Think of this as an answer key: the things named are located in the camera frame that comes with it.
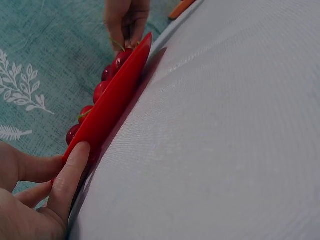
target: person's hand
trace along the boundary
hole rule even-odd
[[[79,143],[64,166],[61,156],[34,157],[0,142],[0,239],[64,239],[89,153],[89,144]],[[47,182],[54,177],[53,185]],[[18,181],[41,184],[13,196]],[[47,196],[46,207],[34,210]]]
[[[142,39],[150,0],[104,0],[103,21],[110,37],[121,46],[135,47]],[[113,43],[116,52],[121,49]]]

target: leaf print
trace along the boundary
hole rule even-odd
[[[9,61],[7,54],[1,50],[0,52],[0,94],[8,103],[14,103],[18,106],[27,105],[26,111],[34,109],[42,109],[47,113],[53,114],[45,107],[45,96],[36,94],[35,100],[33,93],[40,88],[40,81],[31,85],[31,81],[38,77],[38,70],[34,70],[31,64],[28,64],[25,73],[22,73],[23,66],[12,63],[11,69],[8,69]]]
[[[20,93],[14,93],[12,94],[12,97],[16,98],[16,99],[22,99],[23,96]]]
[[[28,65],[28,67],[26,68],[26,74],[28,74],[28,77],[30,78],[31,77],[31,74],[33,72],[33,67],[31,64]]]
[[[22,89],[23,92],[25,92],[26,94],[29,94],[29,90],[24,83],[20,84],[20,88]]]
[[[38,95],[35,95],[35,100],[38,102],[38,104],[43,104],[41,98]]]
[[[29,105],[29,106],[26,107],[25,110],[26,110],[27,112],[29,112],[29,111],[31,111],[31,110],[33,110],[33,109],[35,109],[35,106]]]
[[[12,72],[15,73],[17,71],[17,66],[15,63],[12,64]]]
[[[27,76],[24,75],[23,73],[21,74],[21,79],[22,79],[25,83],[28,83]]]
[[[31,91],[31,93],[37,91],[39,87],[40,87],[40,81],[37,81],[37,82],[32,86],[32,91]]]
[[[15,75],[19,75],[21,73],[21,70],[22,70],[22,65],[20,64],[16,69]]]
[[[7,77],[2,78],[2,80],[7,84],[11,84],[12,83],[12,81]]]
[[[21,131],[13,126],[0,125],[0,139],[5,141],[17,141],[22,136],[32,134],[32,130]]]
[[[41,98],[42,105],[45,105],[45,96],[41,94],[40,98]]]
[[[11,90],[7,91],[4,95],[3,95],[3,99],[6,101],[10,98],[11,96]]]
[[[32,73],[30,80],[36,79],[37,76],[38,76],[38,70],[35,70],[35,71]]]
[[[14,100],[17,100],[15,97],[10,97],[6,102],[12,103]]]
[[[18,106],[23,106],[28,104],[28,102],[24,99],[18,99],[17,101],[14,101],[15,104],[17,104]]]

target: teal fabric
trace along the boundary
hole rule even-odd
[[[145,32],[153,40],[179,2],[151,1]],[[65,152],[66,132],[114,58],[103,7],[103,0],[0,1],[0,141],[35,156]],[[14,192],[32,186],[20,182]]]

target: red cherry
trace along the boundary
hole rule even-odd
[[[93,108],[94,106],[90,105],[90,106],[85,106],[81,112],[80,112],[80,116],[78,118],[79,120],[79,124],[82,124],[85,119],[87,118],[87,116],[89,115],[90,110]]]
[[[102,81],[96,86],[94,93],[93,93],[93,103],[96,104],[96,102],[99,100],[99,98],[104,94],[106,88],[110,84],[110,81]]]
[[[113,75],[120,70],[123,64],[127,61],[134,50],[132,48],[125,48],[125,51],[121,51],[111,64],[111,72]]]
[[[101,82],[111,80],[112,77],[113,76],[111,74],[111,65],[108,65],[103,70],[103,73],[102,73],[102,76],[101,76]]]
[[[77,124],[77,125],[73,126],[72,128],[70,128],[70,130],[66,134],[65,141],[68,144],[68,146],[70,145],[71,141],[74,139],[79,128],[80,128],[80,124]]]

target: white cloth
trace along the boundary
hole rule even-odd
[[[166,45],[71,239],[320,239],[320,1],[206,0]]]

